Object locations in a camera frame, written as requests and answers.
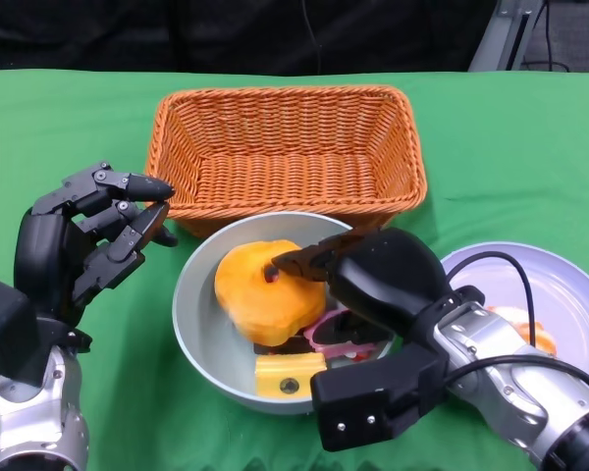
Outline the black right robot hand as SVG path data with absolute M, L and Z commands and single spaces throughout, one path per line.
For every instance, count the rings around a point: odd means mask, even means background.
M 418 315 L 452 292 L 435 253 L 398 229 L 352 229 L 278 255 L 278 270 L 322 282 L 366 321 L 406 338 Z

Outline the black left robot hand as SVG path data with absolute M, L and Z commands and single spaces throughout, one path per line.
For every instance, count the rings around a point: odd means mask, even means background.
M 145 260 L 150 242 L 174 247 L 164 226 L 175 190 L 100 162 L 39 197 L 21 221 L 14 285 L 43 317 L 76 326 L 86 306 Z

